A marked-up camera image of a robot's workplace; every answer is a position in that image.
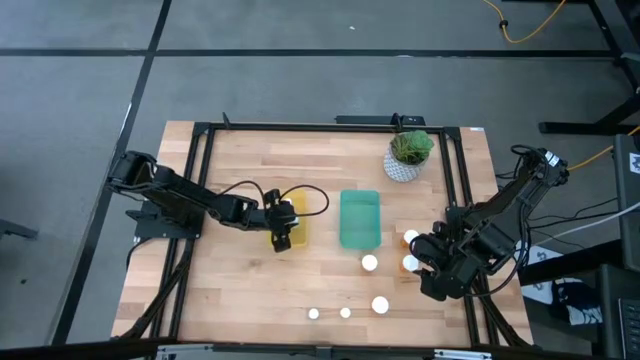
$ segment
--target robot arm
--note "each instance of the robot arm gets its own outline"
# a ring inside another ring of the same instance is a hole
[[[156,164],[149,154],[126,152],[107,178],[111,191],[140,194],[160,208],[162,218],[180,227],[188,227],[206,211],[222,225],[240,230],[271,231],[276,252],[291,248],[289,233],[297,225],[293,205],[280,199],[280,191],[263,194],[264,207],[258,201],[239,195],[216,194],[165,166]]]
[[[549,189],[567,182],[569,172],[551,152],[521,148],[512,147],[520,155],[513,181],[487,202],[447,208],[446,223],[434,223],[433,233],[413,240],[412,254],[433,269],[418,271],[423,294],[439,301],[469,294],[476,276],[500,270],[519,250],[518,242],[523,250],[516,269],[522,264],[530,245],[526,219]]]

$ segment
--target green plant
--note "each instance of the green plant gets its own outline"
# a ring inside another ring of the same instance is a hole
[[[411,131],[397,134],[391,140],[393,156],[403,164],[418,165],[429,157],[433,141],[426,131]]]

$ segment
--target black table leg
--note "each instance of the black table leg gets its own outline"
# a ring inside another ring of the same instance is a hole
[[[640,95],[635,94],[622,105],[595,123],[541,122],[538,129],[543,134],[616,135],[628,134],[636,126],[618,125],[640,110]]]
[[[622,242],[619,239],[527,265],[518,274],[518,277],[521,286],[538,284],[563,276],[594,270],[605,263],[622,266]]]
[[[0,219],[0,237],[2,235],[18,235],[26,239],[35,239],[38,232],[22,225]]]

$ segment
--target potted plant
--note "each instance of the potted plant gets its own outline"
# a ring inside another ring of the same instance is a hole
[[[384,157],[384,171],[395,181],[411,181],[424,168],[432,148],[433,141],[426,131],[397,134]]]

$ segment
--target black clamp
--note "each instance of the black clamp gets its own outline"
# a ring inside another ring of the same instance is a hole
[[[402,125],[404,123],[404,115],[400,116],[398,113],[393,113],[391,116],[391,125],[395,126],[396,132],[402,132]]]

